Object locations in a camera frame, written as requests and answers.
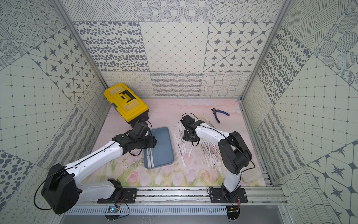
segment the wall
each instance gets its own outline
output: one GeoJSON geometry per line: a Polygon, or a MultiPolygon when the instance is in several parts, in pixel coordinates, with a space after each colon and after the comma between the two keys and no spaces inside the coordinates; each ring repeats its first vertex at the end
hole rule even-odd
{"type": "Polygon", "coordinates": [[[124,82],[140,97],[235,99],[283,1],[62,3],[109,86],[124,82]]]}
{"type": "Polygon", "coordinates": [[[49,1],[0,4],[0,223],[48,223],[35,190],[91,152],[110,104],[49,1]]]}
{"type": "Polygon", "coordinates": [[[358,1],[293,1],[244,98],[297,223],[357,223],[358,1]]]}

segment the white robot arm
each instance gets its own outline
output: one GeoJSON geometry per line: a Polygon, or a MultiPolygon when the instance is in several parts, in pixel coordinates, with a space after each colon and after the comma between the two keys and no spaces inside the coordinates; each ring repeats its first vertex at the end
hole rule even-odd
{"type": "MultiPolygon", "coordinates": [[[[134,149],[154,148],[157,141],[149,130],[146,123],[136,123],[132,130],[115,136],[105,146],[82,159],[65,166],[54,165],[43,182],[42,196],[56,214],[62,214],[84,201],[103,199],[106,202],[118,202],[123,198],[123,190],[117,180],[108,179],[94,184],[81,182],[93,171],[127,152],[131,154],[134,149]]],[[[34,204],[39,208],[35,197],[34,204]]]]}
{"type": "MultiPolygon", "coordinates": [[[[186,129],[183,136],[185,141],[198,142],[200,138],[204,138],[219,145],[223,164],[228,170],[222,184],[222,196],[228,201],[231,198],[236,199],[241,173],[246,170],[252,158],[240,134],[219,131],[201,120],[195,122],[189,115],[184,116],[180,121],[186,129]]],[[[105,146],[82,159],[65,166],[54,165],[44,181],[42,196],[56,214],[62,214],[75,204],[90,200],[118,202],[123,198],[123,190],[117,180],[108,179],[94,184],[81,182],[109,161],[127,152],[130,153],[133,149],[154,148],[156,139],[148,135],[149,130],[146,123],[136,123],[131,131],[115,136],[105,146]]]]}
{"type": "Polygon", "coordinates": [[[210,127],[201,120],[195,121],[194,118],[186,115],[180,120],[184,128],[184,140],[198,142],[204,138],[213,144],[219,145],[223,164],[228,172],[222,184],[222,194],[227,201],[231,198],[236,199],[240,189],[241,174],[251,162],[252,155],[247,148],[244,140],[238,132],[222,132],[210,127]]]}

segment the black cable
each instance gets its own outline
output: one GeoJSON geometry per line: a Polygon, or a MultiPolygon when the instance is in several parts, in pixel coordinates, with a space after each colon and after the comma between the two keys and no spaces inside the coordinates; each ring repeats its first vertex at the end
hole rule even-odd
{"type": "Polygon", "coordinates": [[[129,215],[129,207],[128,207],[128,205],[127,205],[127,203],[125,203],[126,204],[126,206],[127,206],[127,208],[128,208],[128,214],[127,215],[125,215],[125,216],[122,216],[122,217],[119,217],[118,219],[120,219],[120,218],[123,218],[123,217],[126,217],[126,216],[128,216],[129,215]]]}
{"type": "MultiPolygon", "coordinates": [[[[185,114],[193,114],[193,113],[185,113],[185,114]]],[[[185,114],[182,115],[182,118],[183,118],[183,116],[184,116],[185,114]]],[[[193,114],[193,115],[194,115],[194,117],[196,117],[197,120],[199,120],[198,117],[197,117],[195,114],[193,114]]]]}
{"type": "Polygon", "coordinates": [[[40,187],[44,184],[44,182],[47,181],[50,177],[52,177],[52,176],[55,175],[55,174],[64,172],[65,170],[68,170],[68,169],[71,169],[71,168],[73,168],[73,167],[70,167],[70,168],[67,168],[67,169],[64,169],[64,170],[60,170],[60,171],[58,171],[58,172],[56,172],[56,173],[50,175],[49,177],[47,177],[47,178],[40,184],[40,186],[37,188],[37,190],[36,190],[36,192],[35,192],[35,195],[34,195],[34,205],[35,205],[36,208],[38,208],[38,209],[40,209],[40,210],[51,210],[51,209],[52,209],[52,208],[43,209],[43,208],[40,208],[39,206],[37,206],[37,204],[36,204],[36,194],[37,194],[37,192],[39,191],[40,187]]]}
{"type": "MultiPolygon", "coordinates": [[[[208,192],[208,190],[209,190],[210,188],[214,188],[214,187],[208,187],[208,188],[206,189],[206,192],[208,193],[208,195],[210,195],[209,192],[208,192]]],[[[232,206],[234,207],[234,204],[233,204],[230,200],[227,200],[227,199],[225,198],[225,197],[228,196],[229,194],[230,194],[230,193],[224,195],[224,196],[223,196],[223,199],[224,199],[226,202],[231,203],[232,206]]]]}
{"type": "Polygon", "coordinates": [[[152,133],[153,133],[153,126],[152,126],[152,124],[150,123],[150,136],[152,136],[152,133]]]}
{"type": "Polygon", "coordinates": [[[97,153],[95,153],[95,154],[91,155],[90,157],[85,158],[84,160],[82,160],[82,161],[81,161],[81,162],[79,162],[78,164],[80,164],[80,163],[82,163],[83,161],[85,161],[85,160],[87,160],[87,159],[91,158],[92,156],[97,155],[97,154],[98,154],[98,153],[100,153],[100,152],[103,152],[103,150],[108,149],[108,148],[109,148],[109,147],[111,147],[111,146],[112,146],[115,142],[116,142],[116,141],[114,141],[112,144],[110,144],[108,147],[106,147],[106,148],[102,149],[101,151],[99,151],[99,152],[97,152],[97,153]]]}
{"type": "Polygon", "coordinates": [[[193,144],[193,142],[192,142],[192,145],[194,146],[194,147],[196,147],[196,146],[198,146],[199,145],[199,142],[197,143],[197,145],[195,146],[194,144],[193,144]]]}
{"type": "MultiPolygon", "coordinates": [[[[198,126],[204,127],[204,128],[208,128],[208,129],[212,129],[212,130],[216,131],[217,133],[221,134],[218,130],[216,130],[216,129],[214,129],[214,128],[205,127],[205,126],[202,126],[202,125],[198,125],[198,126]]],[[[233,147],[235,147],[239,152],[241,152],[241,153],[253,164],[253,167],[251,167],[251,168],[249,168],[249,169],[246,169],[246,170],[251,170],[251,169],[254,169],[254,168],[256,167],[255,164],[251,161],[251,159],[249,159],[240,149],[238,149],[238,148],[234,145],[234,143],[232,143],[232,141],[230,141],[230,139],[229,139],[228,137],[226,137],[226,136],[223,135],[223,134],[221,134],[221,135],[224,136],[224,137],[228,140],[228,142],[231,143],[231,145],[232,145],[233,147]]]]}
{"type": "Polygon", "coordinates": [[[140,152],[137,155],[134,155],[133,153],[129,152],[129,154],[131,154],[132,156],[139,156],[140,153],[142,152],[142,149],[140,149],[140,152]]]}

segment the pliers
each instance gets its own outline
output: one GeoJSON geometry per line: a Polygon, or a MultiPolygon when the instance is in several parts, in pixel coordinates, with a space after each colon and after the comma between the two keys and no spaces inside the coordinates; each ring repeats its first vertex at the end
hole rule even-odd
{"type": "Polygon", "coordinates": [[[213,111],[213,114],[215,115],[215,119],[219,124],[220,124],[220,121],[219,121],[218,117],[216,116],[216,112],[223,113],[223,114],[226,114],[227,116],[230,116],[230,114],[228,114],[228,113],[226,113],[224,111],[221,111],[221,110],[217,110],[214,107],[211,110],[213,111]]]}

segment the ventilation grille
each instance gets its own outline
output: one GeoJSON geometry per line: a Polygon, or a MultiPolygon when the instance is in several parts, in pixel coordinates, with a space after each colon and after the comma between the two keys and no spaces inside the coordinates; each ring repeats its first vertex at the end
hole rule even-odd
{"type": "MultiPolygon", "coordinates": [[[[74,206],[66,215],[126,215],[122,206],[119,213],[107,213],[114,206],[74,206]]],[[[226,215],[224,205],[141,205],[129,206],[130,215],[226,215]]]]}

